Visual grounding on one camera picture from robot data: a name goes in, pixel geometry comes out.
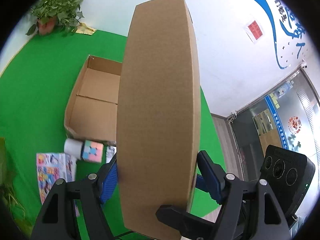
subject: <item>colorful puzzle cube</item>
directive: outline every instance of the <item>colorful puzzle cube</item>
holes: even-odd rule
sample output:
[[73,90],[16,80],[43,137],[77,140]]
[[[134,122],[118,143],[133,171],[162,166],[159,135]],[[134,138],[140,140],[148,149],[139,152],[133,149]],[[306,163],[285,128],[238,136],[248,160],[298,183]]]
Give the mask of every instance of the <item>colorful puzzle cube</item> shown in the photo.
[[87,162],[101,163],[102,151],[103,151],[102,143],[86,140],[84,142],[82,158],[84,161],[87,161]]

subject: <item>brown box lid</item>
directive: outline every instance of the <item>brown box lid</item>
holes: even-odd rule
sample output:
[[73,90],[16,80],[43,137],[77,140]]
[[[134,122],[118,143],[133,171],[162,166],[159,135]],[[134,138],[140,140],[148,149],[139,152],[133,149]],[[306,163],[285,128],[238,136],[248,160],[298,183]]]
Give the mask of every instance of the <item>brown box lid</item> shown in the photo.
[[64,118],[69,137],[116,141],[118,91],[122,64],[89,56],[71,92]]
[[188,210],[200,138],[196,38],[185,0],[136,6],[119,87],[117,165],[124,225],[160,240],[180,233],[156,218]]

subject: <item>metal screw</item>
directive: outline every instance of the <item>metal screw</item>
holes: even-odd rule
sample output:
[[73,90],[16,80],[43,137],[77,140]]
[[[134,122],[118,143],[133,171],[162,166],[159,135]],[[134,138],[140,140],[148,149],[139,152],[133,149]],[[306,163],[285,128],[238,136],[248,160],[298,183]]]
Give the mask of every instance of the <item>metal screw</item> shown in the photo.
[[62,183],[63,183],[63,179],[57,179],[57,180],[56,180],[56,184],[57,184],[57,185],[61,185]]
[[91,173],[89,174],[88,179],[95,179],[96,177],[97,177],[97,174]]
[[228,173],[226,175],[226,178],[229,179],[229,180],[234,180],[235,179],[235,176],[232,174],[232,173]]
[[259,182],[260,182],[260,184],[263,185],[263,186],[265,186],[265,185],[268,184],[268,182],[267,182],[265,179],[260,179]]

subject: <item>green cloth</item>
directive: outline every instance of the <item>green cloth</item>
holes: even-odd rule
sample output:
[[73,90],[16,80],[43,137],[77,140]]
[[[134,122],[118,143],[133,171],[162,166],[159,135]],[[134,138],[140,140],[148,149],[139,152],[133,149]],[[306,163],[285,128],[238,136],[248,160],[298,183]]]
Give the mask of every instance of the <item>green cloth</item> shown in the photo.
[[[61,33],[32,38],[0,78],[0,136],[6,138],[9,169],[15,169],[14,188],[27,217],[35,222],[41,207],[36,176],[36,153],[63,152],[64,110],[88,54],[122,62],[126,37],[103,31],[92,36]],[[200,148],[224,168],[223,155],[209,108],[201,92]],[[77,162],[76,179],[96,172],[100,164]],[[192,213],[204,216],[217,207],[208,193],[195,191]],[[124,227],[118,188],[104,205],[112,233]],[[82,239],[88,239],[83,216],[78,218]],[[144,239],[138,234],[123,240]]]

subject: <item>red plant pot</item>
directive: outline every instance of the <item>red plant pot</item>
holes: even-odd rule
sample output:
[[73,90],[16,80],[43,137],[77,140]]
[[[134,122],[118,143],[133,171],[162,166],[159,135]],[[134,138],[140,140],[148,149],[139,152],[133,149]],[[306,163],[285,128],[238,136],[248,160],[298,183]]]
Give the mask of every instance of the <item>red plant pot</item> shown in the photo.
[[56,24],[57,17],[53,16],[49,18],[49,21],[45,24],[41,24],[41,20],[38,19],[38,28],[39,28],[39,34],[40,35],[46,35],[53,31],[53,28]]

